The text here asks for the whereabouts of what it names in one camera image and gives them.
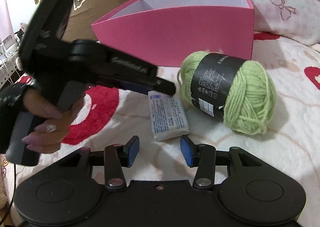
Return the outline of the left hand with painted nails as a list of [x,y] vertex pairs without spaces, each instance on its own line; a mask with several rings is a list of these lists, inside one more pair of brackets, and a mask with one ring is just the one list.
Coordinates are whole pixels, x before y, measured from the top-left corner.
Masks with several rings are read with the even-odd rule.
[[80,97],[64,113],[44,99],[40,92],[28,89],[23,98],[24,107],[33,115],[44,118],[44,122],[22,139],[26,148],[40,153],[51,154],[60,149],[61,141],[69,134],[69,126],[76,119],[84,105],[84,98]]

